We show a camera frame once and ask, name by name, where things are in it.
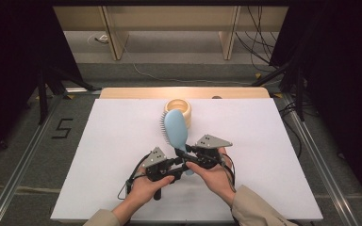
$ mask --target dark wall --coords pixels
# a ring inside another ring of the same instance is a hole
[[[47,67],[82,80],[52,7],[0,0],[0,140],[25,107],[41,70],[60,88],[62,77]]]
[[[10,17],[0,9],[0,140],[37,86],[39,71],[25,50],[27,41],[18,42],[10,24]]]
[[[362,185],[362,1],[344,1],[326,29],[308,89]]]

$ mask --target beige sleeve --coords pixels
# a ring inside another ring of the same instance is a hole
[[[240,225],[295,225],[282,217],[266,201],[246,186],[238,188],[232,204],[232,215]]]
[[[120,226],[120,222],[111,211],[101,209],[84,226]]]

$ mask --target white table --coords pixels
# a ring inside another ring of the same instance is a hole
[[[160,132],[159,119],[168,99],[99,99],[95,101],[51,219],[87,220],[98,209],[120,203],[117,194],[140,159],[158,146],[175,157]],[[188,144],[204,134],[229,140],[236,167],[236,187],[244,184],[285,218],[320,220],[322,215],[270,98],[188,99],[192,122]],[[197,175],[162,189],[133,221],[232,221],[229,207]]]

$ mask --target cable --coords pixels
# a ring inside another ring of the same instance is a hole
[[[234,172],[234,179],[235,179],[236,173],[235,173],[235,166],[234,166],[233,160],[232,160],[231,157],[228,156],[228,154],[226,154],[226,153],[223,153],[222,155],[226,156],[226,157],[231,161],[232,171]]]
[[[151,75],[149,73],[140,72],[140,70],[138,70],[136,64],[134,63],[132,57],[129,55],[128,50],[125,48],[125,46],[124,46],[124,50],[125,50],[125,53],[127,54],[127,56],[131,59],[131,62],[133,64],[133,66],[134,66],[134,69],[137,71],[137,73],[139,73],[141,75],[151,77],[151,78],[153,78],[155,80],[158,80],[158,81],[173,81],[173,82],[181,82],[181,83],[207,82],[207,83],[213,83],[213,84],[240,84],[240,85],[248,85],[248,86],[252,85],[252,83],[235,82],[235,81],[210,81],[210,80],[203,80],[203,79],[180,80],[180,79],[175,79],[175,78],[159,78],[159,77],[153,76],[153,75]]]
[[[91,44],[91,38],[97,34],[99,34],[101,32],[95,32],[93,34],[91,34],[88,38],[87,38],[87,44],[90,45],[90,46],[93,46],[93,47],[100,47],[100,46],[107,46],[106,43],[103,43],[103,44],[98,44],[98,45],[95,45],[95,44]]]
[[[222,168],[223,168],[224,171],[225,171],[225,175],[227,176],[228,183],[230,184],[232,191],[237,192],[237,191],[235,190],[235,188],[234,188],[234,182],[231,181],[231,179],[230,179],[230,177],[229,177],[229,175],[228,175],[228,173],[227,173],[227,172],[231,173],[231,170],[230,170],[227,166],[225,166],[224,163],[221,163],[220,166],[222,166]]]
[[[301,141],[301,138],[299,137],[299,135],[292,129],[292,127],[289,125],[289,123],[287,123],[287,121],[284,119],[284,117],[289,114],[290,112],[294,111],[295,110],[295,107],[296,107],[296,102],[292,102],[288,105],[286,105],[284,107],[284,109],[282,110],[279,110],[279,113],[281,114],[282,113],[282,116],[281,116],[281,120],[283,121],[283,123],[287,126],[287,128],[295,135],[296,138],[298,138],[298,142],[299,142],[299,151],[297,153],[297,157],[298,159],[301,157],[301,154],[302,154],[302,141]]]
[[[245,35],[246,35],[250,40],[254,40],[254,38],[252,38],[251,36],[249,36],[248,32],[246,32],[246,31],[245,31]],[[264,45],[267,45],[267,46],[269,46],[269,47],[271,47],[271,48],[274,48],[273,45],[266,44],[266,43],[263,43],[263,42],[260,42],[260,41],[256,41],[256,42],[259,43],[259,44],[264,44]]]
[[[257,8],[258,10],[258,23],[255,22],[255,18],[250,10],[249,7],[247,7],[248,11],[249,11],[249,14],[251,15],[251,18],[252,18],[252,21],[254,22],[254,25],[255,25],[255,28],[256,28],[256,35],[257,33],[260,35],[260,38],[261,38],[261,43],[263,45],[263,50],[267,56],[267,58],[269,59],[269,61],[272,61],[272,59],[269,57],[269,55],[267,54],[267,51],[266,51],[266,47],[267,47],[267,50],[269,51],[270,55],[272,55],[272,50],[270,50],[270,46],[267,44],[266,40],[264,39],[263,35],[262,35],[262,32],[261,32],[261,16],[262,16],[262,13],[263,13],[263,7],[262,6],[259,6]]]
[[[147,155],[145,155],[140,162],[137,164],[137,166],[134,168],[133,172],[131,173],[130,177],[128,178],[128,180],[125,181],[124,186],[122,187],[122,189],[120,190],[119,194],[117,195],[117,199],[119,200],[124,200],[124,198],[120,198],[120,194],[123,192],[124,188],[127,186],[127,188],[131,187],[134,180],[137,178],[140,178],[141,176],[146,176],[145,174],[139,175],[137,177],[135,176],[135,173],[137,172],[137,170],[140,168],[140,164],[142,164],[142,162],[148,158],[150,153],[148,153]]]
[[[272,32],[270,32],[270,34],[272,35],[272,37],[274,38],[274,40],[277,41],[277,39],[276,39],[275,36],[272,34]]]
[[[249,47],[249,46],[240,38],[240,36],[239,36],[239,34],[238,34],[237,32],[236,32],[235,34],[236,34],[237,38],[239,39],[239,42],[242,44],[242,46],[251,53],[251,63],[252,63],[252,65],[253,65],[258,71],[262,71],[262,72],[265,72],[265,73],[272,73],[272,71],[259,69],[259,68],[257,68],[256,65],[254,64],[253,55],[255,55],[257,58],[263,60],[265,63],[270,64],[270,62],[269,62],[267,59],[263,58],[262,56],[260,56],[257,52],[255,52],[255,51],[253,50],[253,47],[254,47],[255,43],[254,43],[254,45],[253,45],[252,47]]]

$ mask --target metal stand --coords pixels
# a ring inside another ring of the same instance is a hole
[[[78,79],[74,76],[71,76],[70,74],[64,72],[63,70],[59,68],[54,67],[46,67],[44,70],[41,70],[40,77],[38,81],[38,90],[40,95],[40,124],[42,124],[46,116],[48,115],[48,101],[46,96],[46,88],[45,84],[48,85],[48,87],[52,90],[52,92],[55,95],[62,95],[65,93],[66,88],[64,88],[63,84],[61,83],[60,79],[64,78],[67,80],[70,80],[77,84],[78,86],[85,88],[89,91],[95,91],[95,90],[102,90],[102,88],[96,88],[81,79]]]
[[[290,91],[293,86],[296,87],[296,111],[301,121],[304,121],[303,115],[303,91],[304,91],[304,67],[307,61],[316,54],[316,46],[322,31],[328,24],[331,16],[337,8],[338,0],[329,0],[325,3],[322,11],[312,20],[306,29],[304,36],[300,40],[297,49],[289,62],[278,68],[272,73],[262,77],[254,82],[252,87],[260,87],[274,77],[284,74],[279,85],[281,91]]]

